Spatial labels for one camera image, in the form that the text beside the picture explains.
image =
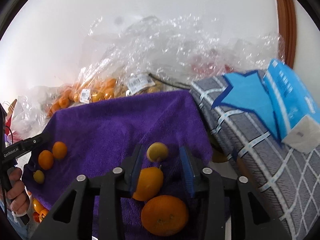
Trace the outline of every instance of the white wall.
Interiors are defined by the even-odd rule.
[[[320,106],[320,31],[297,0],[295,7],[297,50],[293,68]]]
[[[224,41],[277,32],[275,0],[29,0],[0,41],[0,102],[36,85],[73,82],[84,37],[101,16],[104,31],[118,33],[149,15],[204,12],[221,18]]]

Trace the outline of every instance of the hand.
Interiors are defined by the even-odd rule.
[[[13,185],[12,189],[7,192],[7,197],[9,199],[16,198],[12,201],[10,209],[18,215],[26,212],[30,205],[30,199],[25,192],[24,183],[20,180],[21,176],[22,170],[20,168],[15,168],[13,172],[11,172],[9,179],[16,181],[16,183]]]

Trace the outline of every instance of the grey plaid fabric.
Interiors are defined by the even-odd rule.
[[[301,240],[320,214],[320,146],[303,154],[280,146],[253,113],[211,109],[227,86],[223,77],[192,84],[191,94],[232,165],[239,156],[293,240]]]

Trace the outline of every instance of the finger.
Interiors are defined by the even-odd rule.
[[[14,201],[12,201],[10,208],[12,211],[17,211],[27,200],[26,194],[22,193],[16,197]]]
[[[16,167],[9,175],[9,180],[17,181],[22,176],[22,170],[18,167]]]
[[[25,213],[25,212],[29,209],[29,205],[30,205],[30,203],[25,202],[25,203],[16,211],[16,213],[17,213],[18,215]]]
[[[0,186],[0,201],[2,201],[2,203],[4,203],[4,199],[3,199],[3,196],[2,196],[2,191],[1,191],[1,186]],[[10,204],[7,202],[7,208],[10,210]]]
[[[9,199],[13,199],[24,192],[24,184],[21,180],[18,180],[7,193]]]

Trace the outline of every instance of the blue star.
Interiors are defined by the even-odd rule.
[[[216,106],[229,106],[245,112],[255,113],[273,137],[279,140],[276,119],[272,103],[266,92],[257,71],[246,74],[229,73],[224,79],[228,87],[212,104]]]

